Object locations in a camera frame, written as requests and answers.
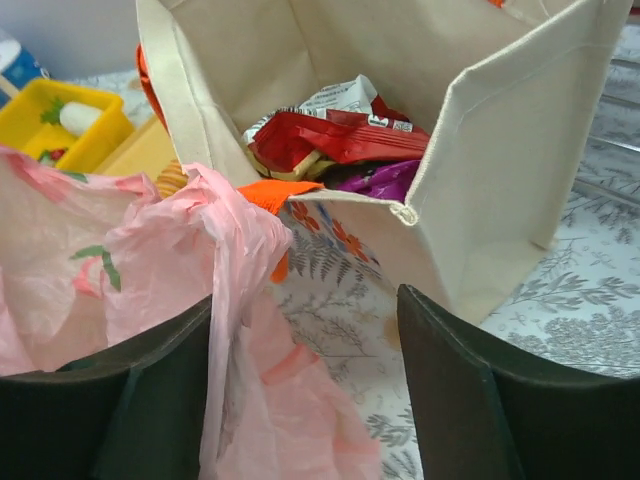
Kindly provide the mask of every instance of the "pink plastic bag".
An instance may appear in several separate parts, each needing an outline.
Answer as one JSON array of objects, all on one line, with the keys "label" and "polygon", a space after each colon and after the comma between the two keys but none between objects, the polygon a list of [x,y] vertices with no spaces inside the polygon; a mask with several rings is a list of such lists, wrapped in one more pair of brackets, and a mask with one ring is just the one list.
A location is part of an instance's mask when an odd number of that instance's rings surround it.
[{"label": "pink plastic bag", "polygon": [[161,201],[143,175],[65,174],[0,147],[0,375],[55,370],[213,293],[200,478],[379,478],[350,399],[263,292],[290,232],[187,169]]}]

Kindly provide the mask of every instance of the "white wall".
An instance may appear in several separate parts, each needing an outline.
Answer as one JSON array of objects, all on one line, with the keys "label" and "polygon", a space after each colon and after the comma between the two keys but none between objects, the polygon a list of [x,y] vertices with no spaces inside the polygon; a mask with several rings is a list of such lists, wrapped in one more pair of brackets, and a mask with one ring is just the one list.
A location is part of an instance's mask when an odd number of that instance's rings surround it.
[{"label": "white wall", "polygon": [[135,0],[0,0],[0,28],[56,78],[135,67]]}]

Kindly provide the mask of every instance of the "purple wrapper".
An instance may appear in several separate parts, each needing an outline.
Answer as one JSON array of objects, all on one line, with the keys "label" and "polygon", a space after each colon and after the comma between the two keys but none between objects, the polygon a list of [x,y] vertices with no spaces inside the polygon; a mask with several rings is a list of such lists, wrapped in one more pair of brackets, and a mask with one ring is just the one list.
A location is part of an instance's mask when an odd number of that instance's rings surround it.
[{"label": "purple wrapper", "polygon": [[404,202],[420,160],[406,160],[378,168],[373,175],[356,175],[336,187],[336,190],[359,193],[379,200]]}]

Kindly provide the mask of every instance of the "beige tote bag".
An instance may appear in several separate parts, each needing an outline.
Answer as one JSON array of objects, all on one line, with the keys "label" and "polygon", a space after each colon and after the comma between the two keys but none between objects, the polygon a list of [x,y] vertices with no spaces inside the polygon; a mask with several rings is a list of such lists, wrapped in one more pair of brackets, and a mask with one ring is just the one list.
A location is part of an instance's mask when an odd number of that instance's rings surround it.
[{"label": "beige tote bag", "polygon": [[318,275],[339,278],[348,262],[473,323],[553,245],[632,4],[137,1],[182,163],[212,166],[235,186],[259,180],[241,133],[358,74],[433,132],[404,204],[326,190],[297,197],[284,216],[312,234],[305,255]]}]

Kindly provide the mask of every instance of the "yellow plastic container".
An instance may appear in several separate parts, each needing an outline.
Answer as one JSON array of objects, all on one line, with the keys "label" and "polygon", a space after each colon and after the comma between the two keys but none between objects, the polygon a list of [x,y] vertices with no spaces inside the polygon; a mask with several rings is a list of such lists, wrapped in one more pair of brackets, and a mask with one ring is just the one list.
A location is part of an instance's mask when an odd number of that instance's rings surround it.
[{"label": "yellow plastic container", "polygon": [[[61,125],[41,121],[41,115],[51,110],[56,100],[84,103],[103,113],[87,132],[75,137]],[[56,168],[93,173],[134,131],[122,112],[123,104],[114,93],[45,78],[34,79],[0,110],[0,144],[35,159],[45,151],[66,148]]]},{"label": "yellow plastic container", "polygon": [[155,181],[175,158],[177,155],[169,134],[158,117],[152,115],[93,173],[125,177],[144,172]]}]

